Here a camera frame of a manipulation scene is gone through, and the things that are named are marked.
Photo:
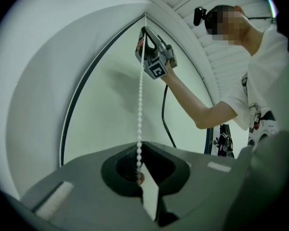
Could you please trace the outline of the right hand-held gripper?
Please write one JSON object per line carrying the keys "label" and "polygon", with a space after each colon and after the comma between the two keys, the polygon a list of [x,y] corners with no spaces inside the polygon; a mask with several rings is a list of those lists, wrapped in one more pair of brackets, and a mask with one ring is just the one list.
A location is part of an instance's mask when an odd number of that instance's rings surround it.
{"label": "right hand-held gripper", "polygon": [[[153,48],[149,46],[148,40],[153,43]],[[170,64],[171,68],[177,67],[177,58],[172,46],[166,45],[165,41],[148,26],[141,28],[135,56],[152,79],[168,74],[167,64]]]}

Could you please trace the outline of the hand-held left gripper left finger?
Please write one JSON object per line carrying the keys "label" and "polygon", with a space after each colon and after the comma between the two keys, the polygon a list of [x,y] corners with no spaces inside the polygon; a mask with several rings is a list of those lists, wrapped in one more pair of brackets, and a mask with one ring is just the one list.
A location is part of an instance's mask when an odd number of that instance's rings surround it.
{"label": "hand-held left gripper left finger", "polygon": [[21,203],[64,231],[152,231],[158,228],[132,181],[135,143],[80,156],[31,187]]}

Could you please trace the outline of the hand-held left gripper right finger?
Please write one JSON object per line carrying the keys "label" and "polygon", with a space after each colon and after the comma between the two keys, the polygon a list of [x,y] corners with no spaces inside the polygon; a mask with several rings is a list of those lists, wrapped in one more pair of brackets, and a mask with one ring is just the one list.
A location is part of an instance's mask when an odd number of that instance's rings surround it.
{"label": "hand-held left gripper right finger", "polygon": [[222,231],[233,201],[234,187],[222,188],[238,162],[143,143],[143,159],[158,185],[154,231]]}

